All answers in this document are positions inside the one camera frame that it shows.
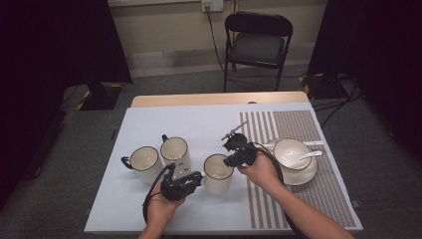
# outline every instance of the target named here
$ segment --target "wooden table edge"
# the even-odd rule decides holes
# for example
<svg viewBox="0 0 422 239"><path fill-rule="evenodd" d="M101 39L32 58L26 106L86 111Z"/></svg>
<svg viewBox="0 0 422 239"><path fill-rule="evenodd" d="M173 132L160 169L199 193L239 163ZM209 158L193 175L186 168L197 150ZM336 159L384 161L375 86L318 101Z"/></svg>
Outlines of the wooden table edge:
<svg viewBox="0 0 422 239"><path fill-rule="evenodd" d="M272 104L272 103L308 103L304 92L262 92L262 93L217 93L190 95L138 96L131 103L131 108L205 106L235 104Z"/></svg>

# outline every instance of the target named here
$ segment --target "electrical outlet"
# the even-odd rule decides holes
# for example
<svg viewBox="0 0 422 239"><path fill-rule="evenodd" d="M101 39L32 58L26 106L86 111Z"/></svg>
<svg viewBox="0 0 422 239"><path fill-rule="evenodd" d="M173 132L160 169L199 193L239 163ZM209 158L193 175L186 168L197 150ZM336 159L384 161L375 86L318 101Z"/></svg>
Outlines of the electrical outlet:
<svg viewBox="0 0 422 239"><path fill-rule="evenodd" d="M212 11L213 12L224 11L224 0L212 0Z"/></svg>
<svg viewBox="0 0 422 239"><path fill-rule="evenodd" d="M207 8L209 12L212 12L212 0L202 0L202 12L207 12Z"/></svg>

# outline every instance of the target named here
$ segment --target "table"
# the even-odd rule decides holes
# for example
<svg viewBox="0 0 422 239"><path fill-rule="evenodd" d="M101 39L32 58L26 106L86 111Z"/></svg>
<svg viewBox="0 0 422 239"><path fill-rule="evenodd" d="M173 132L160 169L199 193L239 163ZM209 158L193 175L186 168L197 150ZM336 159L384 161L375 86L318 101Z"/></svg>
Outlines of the table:
<svg viewBox="0 0 422 239"><path fill-rule="evenodd" d="M159 148L166 133L187 140L192 168L202 170L208 155L230 154L220 139L244 119L251 123L240 131L249 140L265 143L276 137L295 137L324 142L312 146L324 152L315 178L290 190L348 231L362 230L312 106L304 93L297 92L136 97L124 116L85 231L138 234L145 225L141 204L149 186L123 166L122 156L144 145ZM198 187L164 231L171 235L291 233L280 206L237 170L223 194Z"/></svg>

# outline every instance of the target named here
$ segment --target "mug handle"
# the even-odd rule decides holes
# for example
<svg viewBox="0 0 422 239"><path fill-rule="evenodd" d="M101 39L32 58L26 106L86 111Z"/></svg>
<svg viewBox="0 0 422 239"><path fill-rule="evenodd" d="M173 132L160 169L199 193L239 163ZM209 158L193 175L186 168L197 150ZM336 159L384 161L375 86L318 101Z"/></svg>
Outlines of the mug handle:
<svg viewBox="0 0 422 239"><path fill-rule="evenodd" d="M122 157L121 162L126 166L128 169L133 169L133 167L129 163L129 157Z"/></svg>
<svg viewBox="0 0 422 239"><path fill-rule="evenodd" d="M168 140L168 136L167 135L165 135L165 134L163 134L162 135L162 141L163 142L166 142Z"/></svg>

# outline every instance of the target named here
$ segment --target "human hand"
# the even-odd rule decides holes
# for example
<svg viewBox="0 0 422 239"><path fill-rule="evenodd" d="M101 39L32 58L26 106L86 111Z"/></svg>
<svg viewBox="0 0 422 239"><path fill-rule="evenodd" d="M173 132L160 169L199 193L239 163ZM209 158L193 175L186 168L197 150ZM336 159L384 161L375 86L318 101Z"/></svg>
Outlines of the human hand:
<svg viewBox="0 0 422 239"><path fill-rule="evenodd" d="M183 204L185 198L179 201L170 201L165 198L160 192L161 183L157 183L152 189L151 195L153 195L148 205L148 224L151 223L167 223L171 220L176 209Z"/></svg>
<svg viewBox="0 0 422 239"><path fill-rule="evenodd" d="M185 201L185 198L179 201L167 200L160 193L160 185L161 183L157 183L152 189L153 196L149 200L147 211L148 222L139 238L158 238L174 216L176 209Z"/></svg>
<svg viewBox="0 0 422 239"><path fill-rule="evenodd" d="M280 182L273 163L262 152L257 153L257 157L255 158L255 162L252 166L241 166L238 167L238 169L242 174L247 175L252 182L263 189L266 189L273 183Z"/></svg>

